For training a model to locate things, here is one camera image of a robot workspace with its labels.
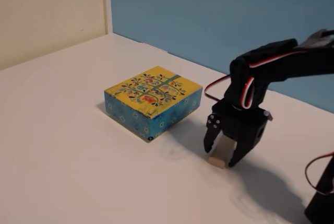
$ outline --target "white tabletop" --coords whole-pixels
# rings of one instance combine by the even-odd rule
[[[206,97],[150,144],[104,114],[104,89],[156,65],[203,86],[222,76],[114,34],[0,72],[1,224],[307,223],[304,167],[334,149],[334,115],[269,91],[261,142],[220,170],[203,159]]]

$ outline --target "robotic arm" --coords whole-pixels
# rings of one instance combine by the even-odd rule
[[[268,111],[259,108],[271,82],[334,74],[334,38],[331,35],[334,35],[334,30],[320,30],[300,45],[295,39],[274,42],[233,60],[230,75],[218,80],[231,78],[231,84],[224,98],[216,99],[217,103],[208,116],[205,151],[212,149],[214,140],[222,131],[236,141],[229,167],[243,159],[259,143],[267,121],[272,120]],[[333,191],[333,178],[334,156],[316,187],[317,194],[305,212],[314,224],[334,222],[334,194],[324,196]]]

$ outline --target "decorative box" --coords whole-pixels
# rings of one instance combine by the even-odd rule
[[[194,112],[202,86],[160,66],[104,91],[106,112],[146,141]]]

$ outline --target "teal stripe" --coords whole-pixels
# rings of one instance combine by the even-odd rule
[[[175,79],[177,79],[177,78],[180,78],[180,77],[181,77],[180,75],[174,75],[172,78],[169,78],[169,79],[165,80],[164,82],[158,84],[157,86],[152,87],[150,90],[148,90],[148,91],[142,93],[142,94],[141,94],[140,96],[138,96],[137,98],[139,98],[139,97],[141,97],[141,96],[143,96],[143,95],[148,95],[150,92],[152,92],[152,91],[158,89],[159,87],[161,87],[161,86],[163,86],[163,85],[166,85],[166,84],[168,84],[169,82],[171,82],[171,81],[173,81],[173,80],[175,80]]]

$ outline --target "white wall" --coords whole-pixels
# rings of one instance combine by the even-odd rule
[[[0,70],[105,32],[103,0],[0,0]]]

